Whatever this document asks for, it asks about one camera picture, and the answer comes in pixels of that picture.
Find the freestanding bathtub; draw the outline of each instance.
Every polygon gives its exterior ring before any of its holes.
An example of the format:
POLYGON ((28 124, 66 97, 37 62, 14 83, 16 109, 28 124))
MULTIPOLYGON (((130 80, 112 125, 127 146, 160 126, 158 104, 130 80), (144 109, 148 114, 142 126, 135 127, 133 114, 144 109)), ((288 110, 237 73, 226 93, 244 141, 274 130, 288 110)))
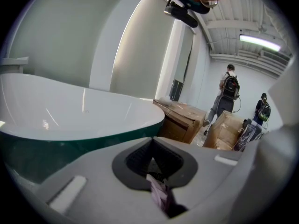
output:
POLYGON ((89 151, 155 136, 164 119, 149 101, 43 77, 2 74, 0 86, 4 161, 34 183, 89 151))

